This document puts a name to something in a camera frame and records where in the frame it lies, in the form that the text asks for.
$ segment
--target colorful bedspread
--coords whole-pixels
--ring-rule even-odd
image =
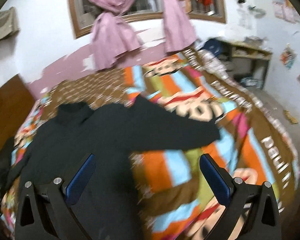
[[[42,97],[42,99],[36,101],[30,114],[15,135],[15,149],[11,153],[11,166],[14,166],[23,158],[26,149],[32,142],[37,129],[43,124],[41,115],[43,108],[49,103],[49,98],[50,96],[47,93]],[[1,219],[9,229],[11,239],[14,239],[14,228],[18,206],[16,189],[18,189],[18,186],[19,178],[15,180],[11,189],[5,194],[1,203],[1,210],[3,213]]]
[[[125,69],[130,100],[142,93],[181,116],[199,121],[210,120],[213,114],[220,117],[221,139],[206,147],[131,155],[147,239],[175,239],[187,227],[183,234],[200,239],[204,236],[198,238],[196,230],[203,221],[210,219],[210,229],[217,221],[215,216],[210,218],[216,213],[216,200],[199,171],[203,153],[209,153],[232,176],[248,173],[242,178],[252,176],[251,183],[258,185],[269,181],[280,212],[293,199],[299,168],[289,136],[277,120],[265,116],[262,103],[253,94],[227,75],[218,78],[205,70],[214,60],[209,53],[200,57],[188,49],[159,62]],[[195,219],[200,226],[192,223],[189,228]]]

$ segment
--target window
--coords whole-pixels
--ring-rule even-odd
[[[223,0],[212,0],[204,6],[197,0],[180,0],[191,19],[201,19],[225,23]],[[71,18],[76,38],[90,33],[94,20],[102,9],[88,0],[69,0]],[[162,18],[162,0],[136,0],[130,10],[122,16],[127,22]]]

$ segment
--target concrete floor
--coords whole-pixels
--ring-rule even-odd
[[[284,107],[265,91],[252,87],[248,89],[263,102],[264,106],[268,110],[270,110],[272,117],[279,119],[279,121],[284,125],[298,151],[300,165],[300,124],[290,124],[283,115]],[[286,210],[282,212],[281,218],[282,239],[300,239],[300,180],[295,201],[290,207],[287,207]]]

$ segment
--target pink curtain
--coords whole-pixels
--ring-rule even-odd
[[[166,52],[182,50],[195,42],[197,36],[185,10],[178,0],[163,0],[163,28]]]
[[[135,0],[90,0],[105,9],[92,28],[92,50],[97,69],[110,68],[127,51],[140,47],[132,28],[122,16]],[[196,40],[190,20],[178,0],[163,0],[166,52],[182,50]]]
[[[120,18],[135,0],[90,1],[105,9],[92,28],[91,46],[96,68],[110,68],[125,52],[140,47],[132,28]]]

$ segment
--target sweater sleeve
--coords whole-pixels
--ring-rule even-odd
[[[200,122],[178,116],[137,96],[129,108],[125,144],[130,151],[199,148],[220,139],[215,118]]]

